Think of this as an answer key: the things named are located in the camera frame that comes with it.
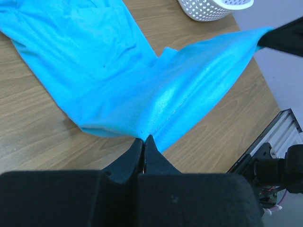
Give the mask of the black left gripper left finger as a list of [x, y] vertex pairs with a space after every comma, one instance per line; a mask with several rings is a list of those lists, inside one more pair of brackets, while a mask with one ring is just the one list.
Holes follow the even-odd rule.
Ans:
[[11, 171], [0, 176], [3, 227], [131, 227], [143, 142], [101, 170]]

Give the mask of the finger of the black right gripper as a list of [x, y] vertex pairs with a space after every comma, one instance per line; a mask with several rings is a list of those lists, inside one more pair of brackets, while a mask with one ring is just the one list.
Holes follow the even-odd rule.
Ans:
[[298, 18], [264, 34], [258, 46], [303, 56], [303, 18]]

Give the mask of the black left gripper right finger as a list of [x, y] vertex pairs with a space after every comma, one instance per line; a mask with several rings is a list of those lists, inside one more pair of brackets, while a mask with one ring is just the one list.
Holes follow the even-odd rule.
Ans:
[[261, 227], [262, 213], [251, 185], [238, 174], [183, 174], [149, 136], [138, 176], [139, 227]]

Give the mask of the bright cyan t-shirt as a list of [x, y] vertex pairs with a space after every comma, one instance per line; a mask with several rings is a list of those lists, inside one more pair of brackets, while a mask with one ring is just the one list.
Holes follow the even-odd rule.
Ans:
[[157, 56], [121, 0], [3, 0], [0, 30], [85, 133], [180, 139], [230, 90], [268, 27]]

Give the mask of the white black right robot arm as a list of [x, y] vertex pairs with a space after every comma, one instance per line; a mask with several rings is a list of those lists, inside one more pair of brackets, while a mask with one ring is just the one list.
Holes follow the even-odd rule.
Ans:
[[[303, 56], [303, 18], [300, 17], [263, 35], [258, 46], [295, 56]], [[277, 186], [261, 198], [281, 191], [303, 192], [303, 146], [290, 146], [284, 158], [260, 159], [254, 163], [254, 174], [259, 185]]]

